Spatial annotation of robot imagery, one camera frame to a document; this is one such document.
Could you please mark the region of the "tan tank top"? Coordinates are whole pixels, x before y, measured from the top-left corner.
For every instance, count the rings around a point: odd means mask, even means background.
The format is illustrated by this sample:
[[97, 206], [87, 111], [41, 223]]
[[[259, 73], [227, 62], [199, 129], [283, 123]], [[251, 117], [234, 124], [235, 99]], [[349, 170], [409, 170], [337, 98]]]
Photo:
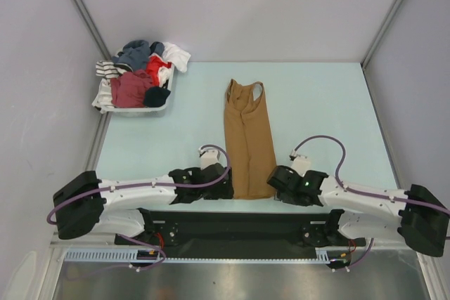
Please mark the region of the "tan tank top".
[[232, 79], [225, 93], [224, 135], [231, 161], [233, 198], [258, 200], [276, 193], [267, 180], [276, 156], [264, 85]]

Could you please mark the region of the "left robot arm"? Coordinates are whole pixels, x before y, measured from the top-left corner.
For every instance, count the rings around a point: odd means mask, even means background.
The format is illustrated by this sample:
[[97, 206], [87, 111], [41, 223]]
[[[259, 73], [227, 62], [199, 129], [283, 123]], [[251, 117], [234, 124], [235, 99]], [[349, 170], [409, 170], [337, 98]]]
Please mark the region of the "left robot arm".
[[199, 167], [137, 181], [100, 179], [95, 171], [84, 171], [53, 195], [46, 221], [57, 228], [61, 240], [112, 233], [148, 243], [155, 235], [152, 207], [233, 197], [231, 164], [219, 161], [225, 154], [218, 146], [204, 145]]

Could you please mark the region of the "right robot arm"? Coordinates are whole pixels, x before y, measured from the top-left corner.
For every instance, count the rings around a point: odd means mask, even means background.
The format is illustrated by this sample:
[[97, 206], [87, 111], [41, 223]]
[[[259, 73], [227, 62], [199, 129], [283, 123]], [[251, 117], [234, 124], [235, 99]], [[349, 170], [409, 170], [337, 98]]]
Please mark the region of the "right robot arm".
[[290, 159], [289, 167], [277, 166], [268, 177], [276, 198], [287, 204], [330, 209], [324, 224], [302, 226], [306, 244], [340, 246], [346, 240], [380, 239], [404, 243], [424, 255], [443, 255], [449, 210], [426, 187], [352, 188], [337, 176], [311, 170], [306, 157], [292, 153]]

